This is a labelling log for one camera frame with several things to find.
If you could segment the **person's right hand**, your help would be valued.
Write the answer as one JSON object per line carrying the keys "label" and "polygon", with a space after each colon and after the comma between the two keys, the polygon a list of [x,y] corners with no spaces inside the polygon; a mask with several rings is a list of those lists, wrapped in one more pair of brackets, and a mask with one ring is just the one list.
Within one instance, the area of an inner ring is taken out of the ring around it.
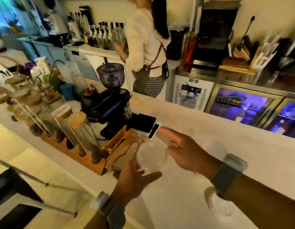
{"label": "person's right hand", "polygon": [[181,168],[199,173],[209,180],[222,164],[188,135],[181,146],[169,145],[166,151]]}

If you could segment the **person's left hand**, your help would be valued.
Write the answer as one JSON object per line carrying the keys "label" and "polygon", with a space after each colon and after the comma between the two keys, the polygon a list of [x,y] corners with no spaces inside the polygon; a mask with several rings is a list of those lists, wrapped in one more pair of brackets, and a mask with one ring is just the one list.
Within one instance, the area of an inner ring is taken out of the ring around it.
{"label": "person's left hand", "polygon": [[132,160],[126,163],[119,174],[117,184],[110,198],[120,207],[125,208],[130,201],[138,198],[145,189],[141,184],[141,177],[145,176],[145,171],[140,171],[139,168],[135,155]]}

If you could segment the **person's right forearm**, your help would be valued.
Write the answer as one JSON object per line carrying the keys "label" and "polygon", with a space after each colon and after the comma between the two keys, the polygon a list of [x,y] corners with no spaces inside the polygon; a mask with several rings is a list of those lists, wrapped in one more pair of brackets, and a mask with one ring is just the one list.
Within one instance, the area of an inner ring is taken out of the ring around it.
{"label": "person's right forearm", "polygon": [[258,229],[295,229],[295,200],[241,175],[224,193]]}

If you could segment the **brown paper filters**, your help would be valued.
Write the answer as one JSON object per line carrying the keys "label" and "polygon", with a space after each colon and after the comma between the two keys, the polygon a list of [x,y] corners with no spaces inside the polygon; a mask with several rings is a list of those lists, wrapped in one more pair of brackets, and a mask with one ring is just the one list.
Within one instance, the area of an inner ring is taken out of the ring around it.
{"label": "brown paper filters", "polygon": [[141,138],[137,135],[123,137],[111,151],[105,162],[104,169],[107,172],[123,169],[126,163],[134,158],[140,142]]}

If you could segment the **grey wrist band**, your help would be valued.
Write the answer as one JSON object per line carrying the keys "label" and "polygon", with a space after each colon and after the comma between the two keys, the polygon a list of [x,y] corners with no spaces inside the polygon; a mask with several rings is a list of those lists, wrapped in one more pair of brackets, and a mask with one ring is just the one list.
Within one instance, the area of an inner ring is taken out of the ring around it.
{"label": "grey wrist band", "polygon": [[226,191],[247,168],[248,163],[246,161],[233,154],[226,154],[222,165],[210,179],[210,182],[215,188],[217,196],[226,200],[224,197]]}
{"label": "grey wrist band", "polygon": [[125,208],[120,207],[104,191],[98,194],[91,208],[103,216],[109,229],[123,229],[126,224]]}

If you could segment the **grey right wrist band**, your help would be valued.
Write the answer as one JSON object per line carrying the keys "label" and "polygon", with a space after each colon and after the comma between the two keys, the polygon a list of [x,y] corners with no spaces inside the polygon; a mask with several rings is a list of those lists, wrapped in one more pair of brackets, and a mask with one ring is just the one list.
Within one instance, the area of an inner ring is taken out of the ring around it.
{"label": "grey right wrist band", "polygon": [[226,154],[222,165],[210,179],[210,182],[215,188],[217,196],[226,200],[224,197],[226,191],[247,168],[248,163],[246,161],[233,154]]}

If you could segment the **steel glass-door counter fridge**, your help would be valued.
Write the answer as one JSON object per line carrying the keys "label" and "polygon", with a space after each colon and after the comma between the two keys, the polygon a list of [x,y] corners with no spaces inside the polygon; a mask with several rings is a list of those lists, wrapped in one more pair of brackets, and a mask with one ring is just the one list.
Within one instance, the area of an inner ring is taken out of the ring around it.
{"label": "steel glass-door counter fridge", "polygon": [[228,71],[176,69],[169,84],[174,104],[295,138],[295,75],[253,84]]}

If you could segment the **glass tube with cork lid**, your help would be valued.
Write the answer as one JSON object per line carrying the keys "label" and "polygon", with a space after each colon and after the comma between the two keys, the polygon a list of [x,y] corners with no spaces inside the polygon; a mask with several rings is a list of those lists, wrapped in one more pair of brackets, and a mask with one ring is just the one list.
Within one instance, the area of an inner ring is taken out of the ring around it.
{"label": "glass tube with cork lid", "polygon": [[98,164],[103,158],[103,149],[84,112],[72,113],[67,122],[86,153],[91,154],[93,164]]}

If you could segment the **red packets bundle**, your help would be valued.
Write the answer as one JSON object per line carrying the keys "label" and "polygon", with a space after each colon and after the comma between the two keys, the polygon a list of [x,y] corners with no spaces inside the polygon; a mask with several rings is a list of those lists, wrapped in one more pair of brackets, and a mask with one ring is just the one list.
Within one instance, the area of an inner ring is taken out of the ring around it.
{"label": "red packets bundle", "polygon": [[196,48],[196,42],[197,35],[192,31],[188,31],[183,37],[181,48],[181,70],[184,72],[189,72],[193,65],[192,55]]}

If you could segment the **wooden boards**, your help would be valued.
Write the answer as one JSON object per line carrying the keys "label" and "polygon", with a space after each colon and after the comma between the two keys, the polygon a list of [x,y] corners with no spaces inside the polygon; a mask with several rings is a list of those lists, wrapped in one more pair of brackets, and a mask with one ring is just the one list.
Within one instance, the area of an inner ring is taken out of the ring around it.
{"label": "wooden boards", "polygon": [[256,71],[251,69],[249,63],[242,58],[224,57],[218,70],[255,75]]}

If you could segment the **black oven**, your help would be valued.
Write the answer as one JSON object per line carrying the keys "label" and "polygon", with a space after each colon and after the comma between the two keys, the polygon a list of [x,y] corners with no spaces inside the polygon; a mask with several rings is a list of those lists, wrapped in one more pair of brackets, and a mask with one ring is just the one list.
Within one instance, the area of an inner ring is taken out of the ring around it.
{"label": "black oven", "polygon": [[203,8],[199,33],[191,59],[220,64],[227,54],[227,45],[238,9]]}

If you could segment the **row of syrup bottles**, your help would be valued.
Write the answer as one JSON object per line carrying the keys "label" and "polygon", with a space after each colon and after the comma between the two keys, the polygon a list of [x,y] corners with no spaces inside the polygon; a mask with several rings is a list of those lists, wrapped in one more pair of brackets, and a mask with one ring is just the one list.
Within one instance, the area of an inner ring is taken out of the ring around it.
{"label": "row of syrup bottles", "polygon": [[87,25],[83,31],[84,42],[89,46],[104,50],[115,50],[114,42],[127,45],[124,24],[118,22],[99,22],[95,25]]}

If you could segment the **pale blue cabinet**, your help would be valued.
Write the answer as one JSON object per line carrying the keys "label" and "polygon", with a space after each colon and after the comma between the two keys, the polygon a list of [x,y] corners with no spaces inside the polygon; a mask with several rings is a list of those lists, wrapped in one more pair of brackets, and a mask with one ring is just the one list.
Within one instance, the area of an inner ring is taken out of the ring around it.
{"label": "pale blue cabinet", "polygon": [[38,57],[47,57],[50,64],[53,65],[56,60],[63,62],[75,62],[80,72],[86,78],[99,81],[99,76],[96,72],[97,67],[108,62],[106,57],[97,55],[95,50],[97,48],[91,47],[88,44],[75,46],[73,43],[63,47],[56,47],[48,42],[41,42],[32,40],[29,37],[18,38],[26,49],[30,45],[36,55],[33,60]]}

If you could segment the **row of cork-lidded glass tubes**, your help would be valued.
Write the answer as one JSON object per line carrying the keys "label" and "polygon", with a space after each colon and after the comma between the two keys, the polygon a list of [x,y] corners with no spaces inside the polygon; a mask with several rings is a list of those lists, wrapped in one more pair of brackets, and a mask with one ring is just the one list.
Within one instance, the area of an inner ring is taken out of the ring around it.
{"label": "row of cork-lidded glass tubes", "polygon": [[34,136],[45,132],[57,142],[64,140],[65,133],[52,117],[52,112],[64,104],[59,92],[39,78],[29,80],[22,74],[5,79],[4,85],[0,87],[0,103],[7,101],[13,120],[24,121]]}

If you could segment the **black long-handled spoon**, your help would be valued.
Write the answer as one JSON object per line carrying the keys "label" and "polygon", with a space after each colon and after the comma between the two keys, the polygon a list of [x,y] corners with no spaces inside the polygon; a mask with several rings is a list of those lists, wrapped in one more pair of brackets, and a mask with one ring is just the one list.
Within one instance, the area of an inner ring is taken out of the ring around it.
{"label": "black long-handled spoon", "polygon": [[250,26],[251,26],[251,24],[252,24],[252,22],[253,22],[254,20],[255,20],[255,16],[253,15],[253,16],[251,17],[251,19],[250,19],[250,22],[249,22],[249,25],[248,25],[248,27],[247,27],[247,29],[246,29],[245,34],[243,35],[243,37],[242,37],[241,40],[240,40],[240,43],[238,44],[238,47],[237,47],[238,49],[241,48],[242,42],[243,42],[245,36],[247,35],[247,33],[248,33],[248,31],[249,31],[249,28],[250,28]]}

